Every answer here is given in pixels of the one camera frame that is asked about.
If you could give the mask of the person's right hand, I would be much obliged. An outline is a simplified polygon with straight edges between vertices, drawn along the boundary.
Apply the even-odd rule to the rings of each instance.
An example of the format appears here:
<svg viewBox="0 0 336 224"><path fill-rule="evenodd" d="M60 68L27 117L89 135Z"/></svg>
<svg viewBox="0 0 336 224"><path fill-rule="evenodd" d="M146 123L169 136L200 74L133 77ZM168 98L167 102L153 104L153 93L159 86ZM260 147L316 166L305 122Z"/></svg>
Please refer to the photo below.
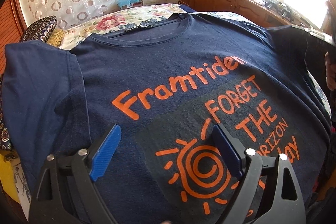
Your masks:
<svg viewBox="0 0 336 224"><path fill-rule="evenodd" d="M335 82L335 64L331 63L329 53L325 55L325 67L326 67L326 83L329 90L334 91L336 89Z"/></svg>

